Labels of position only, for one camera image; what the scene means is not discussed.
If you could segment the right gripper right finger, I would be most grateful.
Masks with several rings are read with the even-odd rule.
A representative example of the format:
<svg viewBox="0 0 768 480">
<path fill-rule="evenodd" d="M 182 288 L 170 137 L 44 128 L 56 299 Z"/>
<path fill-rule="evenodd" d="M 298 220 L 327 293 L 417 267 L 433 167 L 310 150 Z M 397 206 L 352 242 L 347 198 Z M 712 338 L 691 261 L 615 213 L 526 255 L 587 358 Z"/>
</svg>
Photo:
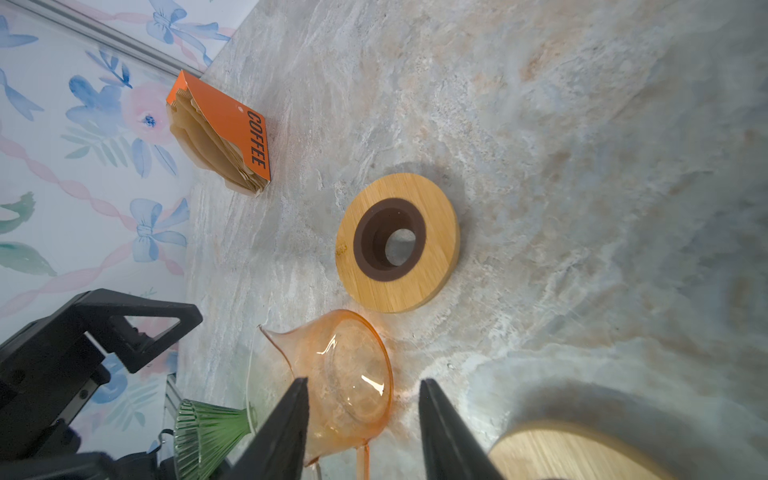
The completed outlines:
<svg viewBox="0 0 768 480">
<path fill-rule="evenodd" d="M 427 479 L 503 479 L 436 380 L 421 381 L 418 410 Z"/>
</svg>

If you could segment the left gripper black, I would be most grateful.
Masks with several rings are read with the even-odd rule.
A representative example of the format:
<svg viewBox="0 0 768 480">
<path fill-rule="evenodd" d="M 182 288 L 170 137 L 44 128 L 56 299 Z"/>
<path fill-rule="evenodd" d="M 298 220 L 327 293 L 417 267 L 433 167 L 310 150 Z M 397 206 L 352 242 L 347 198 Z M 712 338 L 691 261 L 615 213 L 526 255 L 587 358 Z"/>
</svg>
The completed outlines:
<svg viewBox="0 0 768 480">
<path fill-rule="evenodd" d="M 194 304 L 150 300 L 108 289 L 86 292 L 67 311 L 78 326 L 31 323 L 1 345 L 1 460 L 74 454 L 80 436 L 72 420 L 110 374 L 89 333 L 136 373 L 203 321 Z M 151 336 L 128 319 L 175 322 Z"/>
</svg>

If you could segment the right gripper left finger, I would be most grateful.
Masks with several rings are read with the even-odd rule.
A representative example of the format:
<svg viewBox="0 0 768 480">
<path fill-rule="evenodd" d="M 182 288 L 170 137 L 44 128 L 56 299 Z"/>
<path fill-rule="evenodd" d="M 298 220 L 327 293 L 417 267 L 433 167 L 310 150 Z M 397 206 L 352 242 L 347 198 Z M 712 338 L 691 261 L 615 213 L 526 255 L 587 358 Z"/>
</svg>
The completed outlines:
<svg viewBox="0 0 768 480">
<path fill-rule="evenodd" d="M 302 476 L 309 422 L 308 379 L 295 379 L 224 479 Z"/>
</svg>

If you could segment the green ribbed dripper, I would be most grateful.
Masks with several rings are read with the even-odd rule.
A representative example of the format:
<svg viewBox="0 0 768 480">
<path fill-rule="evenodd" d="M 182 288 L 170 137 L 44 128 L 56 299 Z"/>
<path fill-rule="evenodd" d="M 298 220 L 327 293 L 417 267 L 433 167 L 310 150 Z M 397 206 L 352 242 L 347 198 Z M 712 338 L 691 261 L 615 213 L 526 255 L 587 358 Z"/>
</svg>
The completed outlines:
<svg viewBox="0 0 768 480">
<path fill-rule="evenodd" d="M 179 479 L 210 479 L 232 449 L 251 432 L 247 409 L 184 399 L 174 426 Z"/>
</svg>

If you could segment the orange glass carafe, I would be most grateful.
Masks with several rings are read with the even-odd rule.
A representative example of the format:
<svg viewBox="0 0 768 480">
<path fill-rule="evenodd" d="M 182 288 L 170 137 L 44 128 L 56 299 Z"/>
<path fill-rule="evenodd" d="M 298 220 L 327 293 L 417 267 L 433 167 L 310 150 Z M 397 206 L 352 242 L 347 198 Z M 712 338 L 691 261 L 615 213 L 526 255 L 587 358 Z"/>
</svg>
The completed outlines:
<svg viewBox="0 0 768 480">
<path fill-rule="evenodd" d="M 304 464 L 354 448 L 356 476 L 368 479 L 369 442 L 386 427 L 393 402 L 391 362 L 374 327 L 342 309 L 285 333 L 260 331 L 291 375 L 308 380 Z"/>
</svg>

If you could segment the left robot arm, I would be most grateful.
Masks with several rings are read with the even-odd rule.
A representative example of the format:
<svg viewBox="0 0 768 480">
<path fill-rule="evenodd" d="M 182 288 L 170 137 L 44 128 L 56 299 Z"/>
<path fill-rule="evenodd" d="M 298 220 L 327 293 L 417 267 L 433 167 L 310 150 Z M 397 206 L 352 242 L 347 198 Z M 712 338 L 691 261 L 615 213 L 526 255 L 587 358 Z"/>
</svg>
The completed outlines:
<svg viewBox="0 0 768 480">
<path fill-rule="evenodd" d="M 1 476 L 4 479 L 155 478 L 156 460 L 116 461 L 82 453 L 71 423 L 108 384 L 113 354 L 136 373 L 203 320 L 189 303 L 151 300 L 108 289 L 74 296 L 1 345 Z"/>
</svg>

